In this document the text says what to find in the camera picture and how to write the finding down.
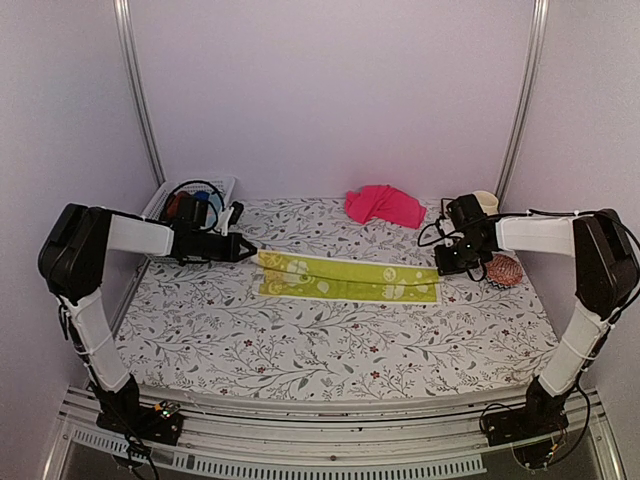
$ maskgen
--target white wall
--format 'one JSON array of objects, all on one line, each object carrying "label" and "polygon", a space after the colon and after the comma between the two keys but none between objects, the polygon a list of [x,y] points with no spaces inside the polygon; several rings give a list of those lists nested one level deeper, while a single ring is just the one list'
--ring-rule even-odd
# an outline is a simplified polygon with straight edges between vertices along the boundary
[{"label": "white wall", "polygon": [[237,194],[494,188],[533,2],[139,0],[145,92],[169,178]]},{"label": "white wall", "polygon": [[[551,2],[542,65],[505,211],[613,207],[640,233],[640,4]],[[573,262],[525,257],[562,332]],[[623,454],[640,478],[640,305],[630,309],[592,372]]]},{"label": "white wall", "polygon": [[[0,478],[37,478],[80,361],[37,255],[68,202],[140,210],[153,192],[113,4],[0,2]],[[136,258],[113,258],[113,311]]]}]

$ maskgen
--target black cable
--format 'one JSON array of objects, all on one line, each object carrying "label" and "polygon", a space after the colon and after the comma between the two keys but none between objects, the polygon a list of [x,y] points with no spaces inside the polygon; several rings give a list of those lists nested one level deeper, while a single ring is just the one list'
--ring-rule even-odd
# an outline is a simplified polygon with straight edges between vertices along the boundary
[{"label": "black cable", "polygon": [[504,405],[503,403],[497,403],[497,402],[494,402],[494,403],[491,403],[491,404],[487,405],[487,406],[486,406],[486,408],[485,408],[484,410],[482,410],[482,413],[480,414],[480,418],[478,419],[478,425],[480,426],[480,431],[481,431],[484,435],[486,435],[486,434],[487,434],[487,432],[486,432],[486,431],[485,431],[485,429],[482,427],[482,419],[483,419],[483,418],[484,418],[484,416],[487,414],[487,412],[488,412],[489,410],[492,410],[494,407],[497,407],[497,408],[506,408],[506,409],[507,409],[507,410],[509,410],[510,412],[513,412],[513,409],[512,409],[510,406],[508,406],[508,405]]},{"label": "black cable", "polygon": [[578,390],[582,394],[582,396],[584,397],[585,402],[587,402],[587,419],[584,421],[584,427],[582,427],[582,431],[580,432],[580,436],[578,437],[578,440],[576,440],[576,442],[571,446],[569,451],[567,453],[565,453],[562,457],[558,458],[557,460],[553,460],[552,459],[551,462],[549,462],[549,464],[547,465],[548,467],[551,467],[553,465],[556,465],[556,464],[562,462],[569,455],[571,455],[573,452],[575,452],[575,450],[580,445],[580,442],[582,442],[582,439],[586,435],[587,430],[589,429],[589,420],[591,418],[591,401],[589,400],[589,396],[585,393],[585,391],[580,386],[579,382],[580,382],[580,380],[578,379],[578,381],[576,382],[576,390]]},{"label": "black cable", "polygon": [[[624,232],[631,238],[633,243],[636,245],[636,248],[640,252],[640,240],[638,240],[638,237],[635,236],[635,234],[631,231],[631,229],[629,227],[627,227],[621,221],[610,217],[609,215],[607,215],[606,213],[604,213],[602,211],[585,210],[585,211],[568,213],[568,212],[545,212],[543,210],[529,209],[529,212],[534,214],[534,215],[542,215],[542,216],[545,216],[545,217],[582,217],[582,216],[585,216],[585,215],[594,215],[594,216],[605,218],[605,219],[609,220],[611,223],[613,223],[613,224],[617,225],[618,227],[620,227],[622,230],[624,230]],[[638,300],[639,297],[640,297],[640,287],[638,287],[636,289],[636,292],[622,305],[622,307],[620,307],[616,311],[616,313],[613,315],[613,317],[611,317],[611,320],[609,321],[609,323],[617,322],[620,319],[620,316],[622,315],[622,312],[624,312],[627,308],[629,308],[636,300]]]},{"label": "black cable", "polygon": [[[99,385],[97,383],[98,378],[97,378],[96,372],[93,370],[93,367],[90,364],[87,364],[87,367],[88,367],[89,373],[93,377],[95,385],[96,386]],[[135,432],[135,430],[131,428],[129,423],[124,418],[122,418],[122,415],[120,415],[118,410],[111,404],[111,401],[108,399],[108,395],[99,396],[94,390],[94,385],[90,385],[90,388],[91,390],[93,390],[93,393],[96,396],[96,398],[98,398],[99,400],[102,400],[100,403],[107,405],[111,409],[111,412],[118,418],[118,421],[120,421],[122,426],[129,431],[129,434],[124,435],[124,439],[129,444],[129,447],[127,448],[127,456],[129,457],[129,462],[133,463],[133,458],[132,458],[133,453],[136,453],[144,457],[149,462],[149,466],[153,471],[154,480],[160,480],[160,473],[158,472],[158,469],[156,468],[156,465],[155,463],[153,463],[153,459],[151,458],[151,448],[145,445],[145,443],[142,441],[140,436]],[[133,475],[135,475],[136,478],[140,480],[146,480],[142,475],[136,472],[135,468],[131,467],[129,471],[133,473]]]},{"label": "black cable", "polygon": [[457,229],[453,230],[452,232],[449,232],[446,235],[441,236],[440,238],[437,238],[437,239],[432,240],[432,241],[427,242],[427,243],[420,244],[420,237],[422,236],[424,231],[427,228],[429,228],[429,227],[431,227],[431,226],[433,226],[435,224],[435,222],[434,223],[430,223],[429,225],[424,227],[422,229],[422,231],[420,232],[420,235],[418,236],[418,246],[419,247],[430,247],[431,245],[435,245],[436,243],[441,242],[442,240],[445,240],[447,238],[452,238],[457,233],[464,233],[464,230],[466,230],[467,228],[472,227],[473,225],[477,225],[478,223],[486,222],[487,220],[499,220],[501,218],[507,218],[507,217],[530,217],[530,216],[531,215],[529,215],[527,213],[497,213],[495,215],[487,215],[486,217],[477,218],[477,219],[465,224],[464,227],[457,228]]},{"label": "black cable", "polygon": [[472,282],[476,282],[479,283],[482,280],[484,280],[485,278],[487,278],[487,265],[483,262],[480,261],[480,268],[482,268],[482,275],[480,276],[480,278],[475,278],[473,276],[473,274],[471,273],[471,271],[473,270],[472,268],[467,268],[467,276],[469,277],[469,279],[471,279]]},{"label": "black cable", "polygon": [[67,305],[62,301],[62,298],[56,295],[58,299],[58,322],[60,323],[60,327],[62,328],[62,333],[64,335],[64,340],[69,340],[69,309]]},{"label": "black cable", "polygon": [[224,210],[225,205],[224,205],[224,197],[222,196],[222,193],[220,193],[220,190],[218,189],[218,187],[216,187],[213,183],[211,182],[207,182],[206,180],[189,180],[188,182],[183,182],[180,185],[178,185],[176,188],[174,188],[173,190],[171,190],[171,192],[169,192],[169,194],[167,195],[167,198],[164,201],[164,205],[162,207],[162,212],[160,212],[161,215],[164,215],[164,213],[167,211],[167,208],[169,206],[169,203],[171,202],[171,197],[178,192],[179,190],[183,189],[184,187],[188,187],[189,185],[206,185],[207,187],[209,187],[212,190],[212,193],[214,193],[215,195],[218,196],[218,198],[220,199],[220,208],[222,210]]}]

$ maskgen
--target blue object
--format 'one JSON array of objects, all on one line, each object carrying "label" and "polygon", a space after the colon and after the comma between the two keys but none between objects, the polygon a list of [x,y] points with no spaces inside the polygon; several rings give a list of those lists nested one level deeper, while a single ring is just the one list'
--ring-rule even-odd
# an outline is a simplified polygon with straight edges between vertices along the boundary
[{"label": "blue object", "polygon": [[[209,192],[199,191],[193,194],[194,197],[210,201],[213,204],[213,208],[216,209],[216,213],[220,214],[222,211],[222,201],[220,197],[216,194],[210,194]],[[211,210],[211,205],[209,205],[209,210],[207,212],[207,222],[205,223],[205,228],[211,228],[216,222],[216,215]]]}]

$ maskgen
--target table surface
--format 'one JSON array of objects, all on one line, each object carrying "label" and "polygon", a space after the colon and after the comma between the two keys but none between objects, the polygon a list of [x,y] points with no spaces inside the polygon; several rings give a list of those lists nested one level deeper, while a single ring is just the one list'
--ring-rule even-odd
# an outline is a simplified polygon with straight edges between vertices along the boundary
[{"label": "table surface", "polygon": [[[426,224],[440,207],[425,205]],[[248,201],[235,230],[268,249],[434,266],[418,231],[359,225],[340,199]],[[396,305],[263,297],[257,271],[152,262],[116,337],[136,379],[263,399],[429,397],[528,384],[557,345],[526,274],[508,290],[447,276],[440,304]]]}]

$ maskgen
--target floral tablecloth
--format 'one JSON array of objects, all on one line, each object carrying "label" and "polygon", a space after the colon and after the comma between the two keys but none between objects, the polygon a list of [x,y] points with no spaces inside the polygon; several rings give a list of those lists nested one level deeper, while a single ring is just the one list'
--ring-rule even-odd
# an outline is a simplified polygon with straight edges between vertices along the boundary
[{"label": "floral tablecloth", "polygon": [[[427,205],[425,223],[439,207]],[[418,232],[350,220],[343,200],[249,201],[236,229],[262,248],[434,266]],[[526,275],[509,290],[442,278],[442,302],[263,297],[257,266],[153,262],[117,334],[141,383],[293,400],[391,399],[526,384],[557,339]]]}]

